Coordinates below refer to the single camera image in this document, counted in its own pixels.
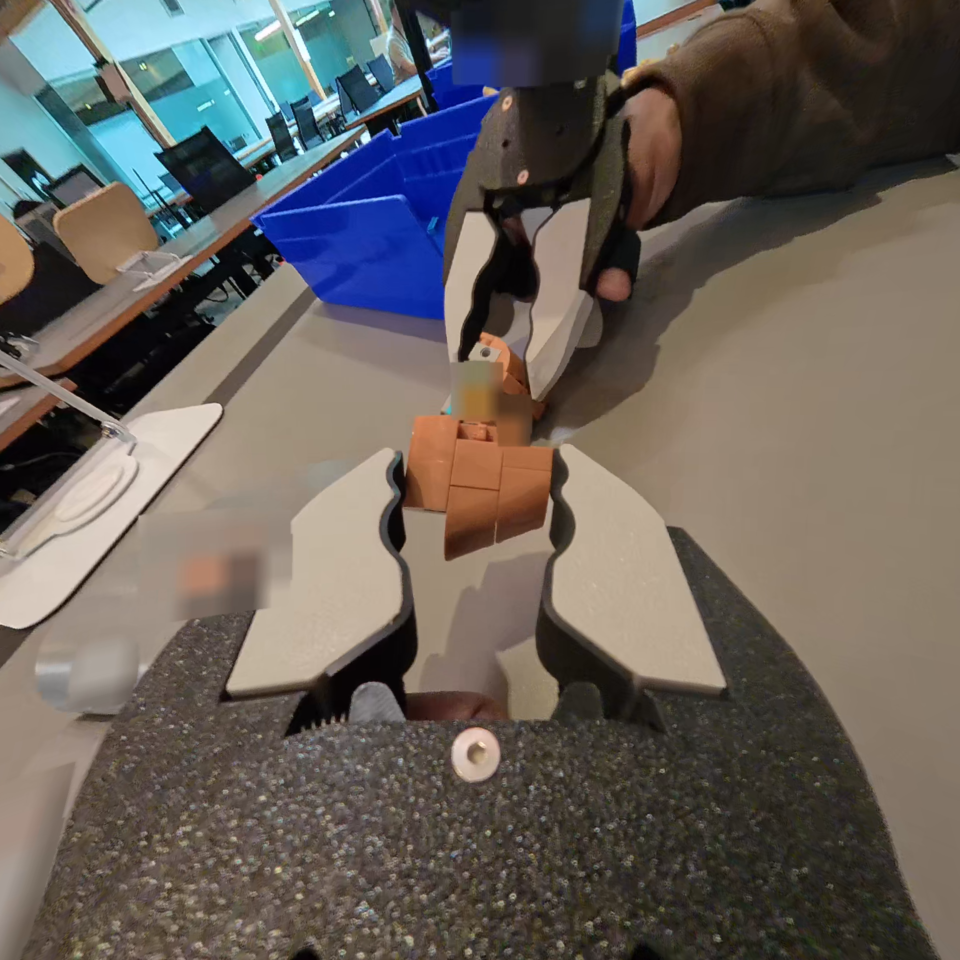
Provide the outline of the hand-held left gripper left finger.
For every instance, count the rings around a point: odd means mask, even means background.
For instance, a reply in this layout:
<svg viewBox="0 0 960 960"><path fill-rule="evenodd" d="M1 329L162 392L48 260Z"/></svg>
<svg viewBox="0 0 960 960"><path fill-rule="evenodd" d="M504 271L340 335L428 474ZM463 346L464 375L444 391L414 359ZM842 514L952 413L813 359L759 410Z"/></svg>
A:
<svg viewBox="0 0 960 960"><path fill-rule="evenodd" d="M320 678L339 700L368 681L402 698L417 653L404 494L402 452L383 448L294 516L289 585L252 619L225 684L230 698L309 690Z"/></svg>

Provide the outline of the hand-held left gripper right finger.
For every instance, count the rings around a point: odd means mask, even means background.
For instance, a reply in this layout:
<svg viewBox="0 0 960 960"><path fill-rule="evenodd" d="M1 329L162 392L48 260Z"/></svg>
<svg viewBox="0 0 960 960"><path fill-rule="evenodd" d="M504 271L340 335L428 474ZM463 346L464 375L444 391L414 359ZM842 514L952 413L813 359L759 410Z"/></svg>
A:
<svg viewBox="0 0 960 960"><path fill-rule="evenodd" d="M727 683L666 522L576 446L554 450L538 656L561 686L719 695Z"/></svg>

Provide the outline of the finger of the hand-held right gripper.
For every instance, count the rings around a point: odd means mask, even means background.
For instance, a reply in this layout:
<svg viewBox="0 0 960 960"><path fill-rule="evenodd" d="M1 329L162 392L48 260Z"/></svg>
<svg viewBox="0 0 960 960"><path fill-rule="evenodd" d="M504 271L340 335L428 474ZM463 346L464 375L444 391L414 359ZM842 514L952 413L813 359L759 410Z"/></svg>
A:
<svg viewBox="0 0 960 960"><path fill-rule="evenodd" d="M466 361L489 318L500 273L499 230L483 211L467 211L452 248L443 286L443 318L450 363Z"/></svg>
<svg viewBox="0 0 960 960"><path fill-rule="evenodd" d="M588 198L570 202L552 212L533 236L537 289L530 309L525 369L536 402L546 400L570 363L594 312L594 297L581 286L590 212Z"/></svg>

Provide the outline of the blue plastic bin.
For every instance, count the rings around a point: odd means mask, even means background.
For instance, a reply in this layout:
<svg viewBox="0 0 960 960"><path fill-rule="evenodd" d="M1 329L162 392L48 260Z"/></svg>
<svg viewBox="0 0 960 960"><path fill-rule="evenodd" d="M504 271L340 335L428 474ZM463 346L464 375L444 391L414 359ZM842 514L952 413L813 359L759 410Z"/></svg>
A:
<svg viewBox="0 0 960 960"><path fill-rule="evenodd" d="M613 72L621 77L628 68L637 65L637 22L633 1L624 1L621 17L619 46ZM426 73L433 88L433 96L440 110L445 110L484 96L483 84L461 84L453 79L452 56Z"/></svg>
<svg viewBox="0 0 960 960"><path fill-rule="evenodd" d="M253 222L320 300L441 320L450 205L495 101L385 129Z"/></svg>

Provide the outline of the brown toy brick assembly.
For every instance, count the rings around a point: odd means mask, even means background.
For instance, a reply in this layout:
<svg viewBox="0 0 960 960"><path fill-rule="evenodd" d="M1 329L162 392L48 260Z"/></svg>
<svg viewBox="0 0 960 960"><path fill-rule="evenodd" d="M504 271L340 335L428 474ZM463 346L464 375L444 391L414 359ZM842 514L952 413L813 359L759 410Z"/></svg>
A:
<svg viewBox="0 0 960 960"><path fill-rule="evenodd" d="M414 420L404 505L443 514L443 557L454 561L540 529L554 452L505 446L497 427L449 414Z"/></svg>

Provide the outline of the person's right hand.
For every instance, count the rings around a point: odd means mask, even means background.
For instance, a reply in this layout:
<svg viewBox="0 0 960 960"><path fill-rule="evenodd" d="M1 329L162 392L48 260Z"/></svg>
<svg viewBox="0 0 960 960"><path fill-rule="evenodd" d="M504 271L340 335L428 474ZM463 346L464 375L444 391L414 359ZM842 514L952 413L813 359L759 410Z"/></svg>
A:
<svg viewBox="0 0 960 960"><path fill-rule="evenodd" d="M681 117L671 94L656 84L632 95L620 116L629 132L626 226L638 233L656 219L676 186L681 166Z"/></svg>

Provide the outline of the row of black office chairs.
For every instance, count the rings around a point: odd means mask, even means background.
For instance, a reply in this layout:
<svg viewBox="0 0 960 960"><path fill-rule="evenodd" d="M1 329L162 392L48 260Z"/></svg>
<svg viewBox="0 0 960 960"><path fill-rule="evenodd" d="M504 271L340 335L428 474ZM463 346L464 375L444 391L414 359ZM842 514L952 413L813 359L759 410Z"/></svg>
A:
<svg viewBox="0 0 960 960"><path fill-rule="evenodd" d="M354 66L335 78L334 95L324 102L311 91L298 101L279 104L279 111L267 118L277 162L293 160L300 148L309 149L344 133L348 121L393 90L394 74L383 54L366 67L362 71Z"/></svg>

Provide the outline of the white stand with flat base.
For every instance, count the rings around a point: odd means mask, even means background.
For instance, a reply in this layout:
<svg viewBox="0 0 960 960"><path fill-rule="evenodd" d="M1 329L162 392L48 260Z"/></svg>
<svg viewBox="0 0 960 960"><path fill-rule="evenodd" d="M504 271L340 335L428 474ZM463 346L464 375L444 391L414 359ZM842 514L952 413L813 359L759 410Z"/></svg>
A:
<svg viewBox="0 0 960 960"><path fill-rule="evenodd" d="M97 421L101 438L2 534L1 624L28 629L75 594L220 421L207 403L124 423L18 358L4 368Z"/></svg>

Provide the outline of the long brown-edged table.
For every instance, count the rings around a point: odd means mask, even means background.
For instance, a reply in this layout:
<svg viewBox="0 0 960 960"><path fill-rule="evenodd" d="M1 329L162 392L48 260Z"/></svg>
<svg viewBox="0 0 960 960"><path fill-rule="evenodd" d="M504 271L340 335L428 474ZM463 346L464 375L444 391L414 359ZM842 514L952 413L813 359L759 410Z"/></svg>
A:
<svg viewBox="0 0 960 960"><path fill-rule="evenodd" d="M355 126L271 169L164 246L180 263L162 282L137 291L138 282L132 277L115 278L39 330L36 347L22 363L47 378L66 374L198 266L216 257L222 248L244 234L261 210L335 162L365 131L366 126Z"/></svg>

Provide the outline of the plywood chair back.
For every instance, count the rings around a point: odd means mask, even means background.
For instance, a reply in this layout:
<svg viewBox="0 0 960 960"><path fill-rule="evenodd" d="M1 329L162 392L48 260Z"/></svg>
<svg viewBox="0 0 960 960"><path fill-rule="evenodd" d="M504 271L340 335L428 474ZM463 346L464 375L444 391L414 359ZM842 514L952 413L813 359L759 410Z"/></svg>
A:
<svg viewBox="0 0 960 960"><path fill-rule="evenodd" d="M159 249L161 241L137 195L114 182L54 215L54 232L91 282L112 282L131 258Z"/></svg>
<svg viewBox="0 0 960 960"><path fill-rule="evenodd" d="M1 305L21 294L35 271L33 248L20 229L1 217Z"/></svg>

